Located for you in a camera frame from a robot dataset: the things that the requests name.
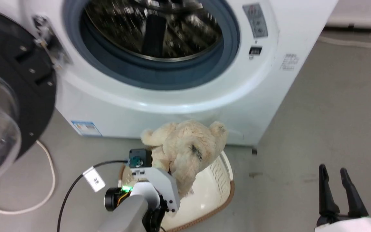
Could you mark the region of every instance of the gray rubber seal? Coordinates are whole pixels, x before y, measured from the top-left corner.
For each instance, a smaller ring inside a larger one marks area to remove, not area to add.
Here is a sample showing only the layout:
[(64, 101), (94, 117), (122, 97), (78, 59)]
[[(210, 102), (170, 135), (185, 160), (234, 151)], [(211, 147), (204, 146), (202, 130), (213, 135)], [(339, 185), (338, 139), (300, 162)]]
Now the gray rubber seal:
[(108, 42), (84, 14), (89, 0), (66, 0), (63, 19), (68, 36), (92, 66), (126, 84), (152, 90), (181, 90), (217, 78), (234, 60), (240, 43), (236, 18), (224, 0), (200, 0), (217, 20), (223, 39), (208, 53), (181, 62), (158, 62), (129, 54)]

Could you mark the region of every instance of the washing machine door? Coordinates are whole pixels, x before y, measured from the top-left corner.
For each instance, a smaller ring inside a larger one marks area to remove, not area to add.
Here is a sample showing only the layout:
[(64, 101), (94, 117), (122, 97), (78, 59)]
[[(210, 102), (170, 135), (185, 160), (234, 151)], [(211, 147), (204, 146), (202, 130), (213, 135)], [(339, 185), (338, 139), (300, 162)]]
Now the washing machine door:
[(0, 15), (0, 175), (44, 131), (55, 93), (48, 55), (25, 29)]

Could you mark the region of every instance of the white cable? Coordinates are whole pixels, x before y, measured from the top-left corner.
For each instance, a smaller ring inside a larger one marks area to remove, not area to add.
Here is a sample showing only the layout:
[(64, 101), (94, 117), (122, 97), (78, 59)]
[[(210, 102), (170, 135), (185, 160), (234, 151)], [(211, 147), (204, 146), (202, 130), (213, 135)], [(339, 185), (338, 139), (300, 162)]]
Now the white cable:
[(334, 44), (339, 46), (353, 46), (353, 47), (365, 47), (365, 48), (371, 48), (371, 43), (368, 42), (360, 42), (360, 41), (344, 41), (344, 40), (338, 40), (334, 38), (329, 38), (325, 36), (320, 36), (318, 38), (318, 41), (327, 43), (327, 44)]
[(29, 212), (34, 211), (34, 210), (40, 208), (41, 206), (43, 206), (50, 199), (50, 197), (52, 196), (52, 194), (54, 192), (54, 189), (55, 189), (55, 171), (54, 171), (54, 166), (52, 164), (51, 156), (50, 156), (50, 153), (47, 150), (47, 148), (40, 141), (38, 141), (38, 140), (37, 140), (37, 144), (40, 145), (40, 147), (45, 151), (45, 153), (47, 154), (48, 161), (50, 162), (50, 168), (51, 168), (51, 173), (52, 173), (52, 186), (51, 186), (50, 192), (48, 193), (48, 195), (45, 197), (45, 199), (43, 201), (41, 201), (40, 203), (36, 204), (33, 207), (29, 207), (27, 209), (18, 210), (18, 211), (4, 211), (4, 210), (0, 210), (0, 213), (1, 214), (5, 214), (5, 215), (18, 215), (18, 214), (23, 214), (23, 213), (29, 213)]

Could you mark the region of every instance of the white washing machine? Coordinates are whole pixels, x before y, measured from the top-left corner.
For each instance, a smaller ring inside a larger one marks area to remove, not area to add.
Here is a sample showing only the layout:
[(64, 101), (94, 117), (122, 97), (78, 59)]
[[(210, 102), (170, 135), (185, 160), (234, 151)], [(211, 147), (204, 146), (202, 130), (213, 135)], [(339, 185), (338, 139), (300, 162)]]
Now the white washing machine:
[[(56, 87), (56, 108), (80, 135), (139, 138), (196, 119), (255, 147), (336, 2), (0, 0), (0, 15), (50, 54), (56, 78), (29, 85)], [(28, 46), (16, 61), (32, 76)]]

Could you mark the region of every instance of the gray floor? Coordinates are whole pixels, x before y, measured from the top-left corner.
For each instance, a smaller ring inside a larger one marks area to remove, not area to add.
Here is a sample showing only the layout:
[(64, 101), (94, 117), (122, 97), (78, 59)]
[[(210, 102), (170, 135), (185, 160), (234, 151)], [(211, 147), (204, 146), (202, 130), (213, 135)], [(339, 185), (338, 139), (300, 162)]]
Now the gray floor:
[[(53, 155), (57, 189), (40, 210), (0, 215), (0, 232), (52, 232), (73, 180), (87, 167), (122, 158), (140, 141), (79, 137), (59, 113), (41, 138)], [(339, 170), (346, 167), (371, 214), (371, 49), (318, 43), (268, 128), (259, 155), (225, 149), (234, 170), (231, 204), (188, 231), (313, 231), (318, 218), (318, 165), (331, 175), (334, 198), (347, 212)], [(117, 166), (99, 168), (109, 187)], [(21, 209), (45, 197), (51, 178), (44, 153), (33, 147), (0, 179), (0, 207)], [(62, 231), (94, 232), (108, 215), (85, 181), (76, 185)]]

